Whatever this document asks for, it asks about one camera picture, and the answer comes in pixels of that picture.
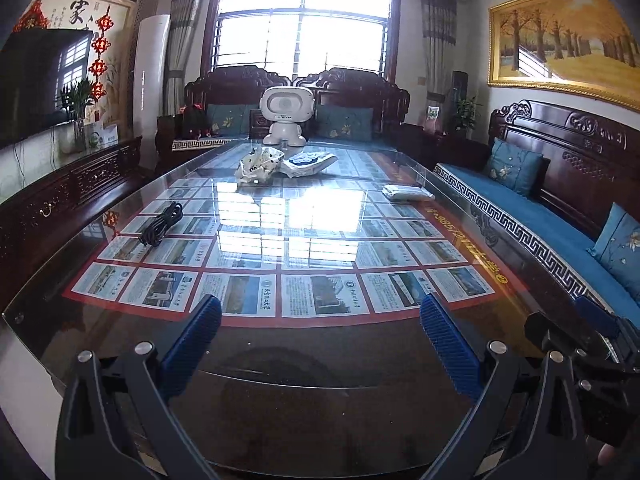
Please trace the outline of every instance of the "wooden sofa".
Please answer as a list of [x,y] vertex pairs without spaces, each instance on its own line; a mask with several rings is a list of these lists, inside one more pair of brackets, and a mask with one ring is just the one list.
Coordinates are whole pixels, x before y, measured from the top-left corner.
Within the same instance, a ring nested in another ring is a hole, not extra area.
[[[409,92],[388,83],[373,72],[332,68],[319,74],[310,74],[291,82],[287,77],[267,72],[255,65],[222,67],[190,82],[185,86],[185,103],[202,104],[254,104],[260,102],[263,92],[272,86],[303,86],[309,88],[317,104],[332,104],[344,107],[373,108],[373,137],[377,142],[398,148],[399,139],[414,138],[420,141],[409,126],[402,130],[404,117],[409,109]],[[260,110],[252,110],[250,134],[254,139],[263,138],[269,131],[270,122]],[[228,141],[225,137],[201,140],[181,139],[181,116],[158,118],[156,149],[159,163],[156,173],[161,174],[187,160]],[[303,125],[303,135],[311,139],[315,135],[312,118]],[[410,148],[402,142],[405,151]]]
[[[613,202],[640,218],[640,132],[582,110],[524,100],[494,110],[489,134],[484,148],[458,141],[460,152],[476,154],[466,168],[443,160],[435,173],[533,254],[572,298],[585,294],[640,326],[640,307],[586,252]],[[528,198],[479,173],[495,139],[543,153],[548,167]]]

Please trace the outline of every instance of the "white robot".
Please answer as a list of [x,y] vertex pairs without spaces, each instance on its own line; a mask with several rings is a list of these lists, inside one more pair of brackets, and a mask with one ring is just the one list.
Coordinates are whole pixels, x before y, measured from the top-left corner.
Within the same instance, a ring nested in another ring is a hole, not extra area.
[[300,135],[303,123],[314,114],[314,95],[308,88],[274,86],[268,88],[260,99],[260,110],[265,119],[275,121],[264,137],[266,145],[286,142],[289,146],[304,146]]

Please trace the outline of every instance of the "television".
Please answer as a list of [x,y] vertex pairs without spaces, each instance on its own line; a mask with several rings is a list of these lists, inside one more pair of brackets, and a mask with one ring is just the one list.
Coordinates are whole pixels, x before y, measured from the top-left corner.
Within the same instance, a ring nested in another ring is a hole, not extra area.
[[60,89],[85,77],[93,33],[27,28],[0,51],[0,148],[65,123]]

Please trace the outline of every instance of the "crumpled plastic bag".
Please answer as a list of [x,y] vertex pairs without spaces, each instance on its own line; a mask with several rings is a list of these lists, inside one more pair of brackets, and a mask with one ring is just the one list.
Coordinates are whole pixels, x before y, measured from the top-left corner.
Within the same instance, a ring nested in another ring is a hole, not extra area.
[[236,179],[241,184],[258,181],[266,183],[278,171],[284,153],[271,146],[256,146],[242,158],[236,170]]
[[289,178],[311,176],[332,165],[338,157],[329,152],[302,152],[280,163],[280,172]]

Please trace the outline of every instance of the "metal screw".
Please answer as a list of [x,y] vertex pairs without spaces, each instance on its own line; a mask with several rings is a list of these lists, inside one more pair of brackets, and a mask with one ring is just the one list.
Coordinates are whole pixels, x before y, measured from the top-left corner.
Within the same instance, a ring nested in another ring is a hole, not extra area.
[[504,354],[507,351],[507,345],[505,345],[502,341],[491,341],[489,348],[492,352],[497,354]]
[[153,349],[153,345],[149,341],[143,341],[142,343],[138,343],[136,345],[136,354],[138,355],[146,355]]
[[556,363],[561,363],[562,361],[564,361],[564,356],[560,352],[557,352],[556,350],[551,352],[551,354],[549,354],[549,357],[551,357],[551,360]]
[[85,363],[87,362],[89,359],[91,359],[94,355],[91,353],[90,350],[82,350],[79,354],[78,354],[78,361],[80,361],[81,363]]

